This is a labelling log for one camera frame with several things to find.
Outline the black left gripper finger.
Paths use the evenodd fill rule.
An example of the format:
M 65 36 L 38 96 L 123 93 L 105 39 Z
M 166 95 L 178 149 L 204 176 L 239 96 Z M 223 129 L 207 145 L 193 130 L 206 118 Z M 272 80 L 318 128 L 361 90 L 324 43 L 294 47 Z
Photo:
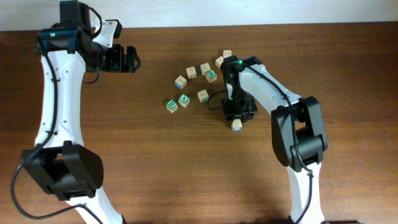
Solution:
M 141 67 L 141 61 L 131 60 L 126 62 L 126 73 L 135 73 Z
M 126 62 L 139 62 L 139 56 L 134 46 L 127 46 L 126 49 Z

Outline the wooden block blue L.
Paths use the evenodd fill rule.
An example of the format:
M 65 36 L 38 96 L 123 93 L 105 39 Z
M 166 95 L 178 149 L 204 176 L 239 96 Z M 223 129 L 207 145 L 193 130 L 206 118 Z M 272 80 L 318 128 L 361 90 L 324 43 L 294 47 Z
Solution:
M 231 123 L 232 131 L 240 131 L 243 128 L 241 119 L 234 119 Z

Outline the wooden block green N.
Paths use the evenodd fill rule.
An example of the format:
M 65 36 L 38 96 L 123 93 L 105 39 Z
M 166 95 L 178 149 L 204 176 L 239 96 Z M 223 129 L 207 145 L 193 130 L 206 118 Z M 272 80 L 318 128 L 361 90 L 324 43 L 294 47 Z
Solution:
M 207 102 L 209 99 L 208 92 L 206 90 L 201 90 L 197 93 L 198 99 L 201 103 Z

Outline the wooden block green R edge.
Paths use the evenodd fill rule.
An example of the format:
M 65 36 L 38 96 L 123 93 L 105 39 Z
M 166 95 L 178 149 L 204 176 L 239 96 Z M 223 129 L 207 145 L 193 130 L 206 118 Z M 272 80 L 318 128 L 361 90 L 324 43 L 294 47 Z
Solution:
M 178 103 L 175 100 L 168 101 L 165 106 L 171 113 L 178 110 Z

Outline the wooden block green V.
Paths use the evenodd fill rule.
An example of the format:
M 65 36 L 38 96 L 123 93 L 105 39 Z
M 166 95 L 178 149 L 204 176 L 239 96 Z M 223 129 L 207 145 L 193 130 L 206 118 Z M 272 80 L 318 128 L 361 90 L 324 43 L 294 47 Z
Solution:
M 178 98 L 178 103 L 182 107 L 186 108 L 190 103 L 190 97 L 188 95 L 181 94 L 180 97 Z

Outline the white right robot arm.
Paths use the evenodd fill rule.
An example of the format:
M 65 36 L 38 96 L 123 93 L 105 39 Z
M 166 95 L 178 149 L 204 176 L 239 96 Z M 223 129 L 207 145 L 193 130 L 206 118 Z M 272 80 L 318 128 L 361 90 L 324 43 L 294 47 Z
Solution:
M 253 119 L 256 103 L 271 116 L 272 148 L 289 177 L 290 222 L 323 223 L 319 175 L 328 140 L 318 100 L 288 90 L 255 56 L 240 60 L 232 55 L 220 69 L 226 93 L 223 113 L 229 122 Z

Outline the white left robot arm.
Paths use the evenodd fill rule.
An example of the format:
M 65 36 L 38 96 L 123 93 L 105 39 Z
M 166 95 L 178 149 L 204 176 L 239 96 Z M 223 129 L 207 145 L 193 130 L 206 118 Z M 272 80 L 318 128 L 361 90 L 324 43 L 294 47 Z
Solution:
M 37 34 L 44 97 L 35 147 L 21 154 L 20 168 L 49 195 L 75 209 L 87 223 L 124 223 L 104 189 L 103 163 L 84 146 L 81 86 L 86 72 L 133 73 L 141 60 L 133 46 L 115 44 L 118 20 L 92 21 L 95 10 L 79 1 L 60 3 L 60 22 Z

